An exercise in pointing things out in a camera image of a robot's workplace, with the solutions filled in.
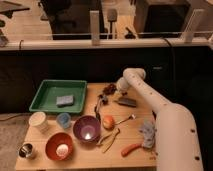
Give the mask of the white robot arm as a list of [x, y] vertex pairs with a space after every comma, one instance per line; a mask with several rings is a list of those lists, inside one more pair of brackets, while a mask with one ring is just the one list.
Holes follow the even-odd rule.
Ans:
[[142, 68], [126, 68], [118, 92], [132, 86], [156, 114], [157, 171], [204, 171], [195, 119], [185, 106], [173, 103], [145, 81]]

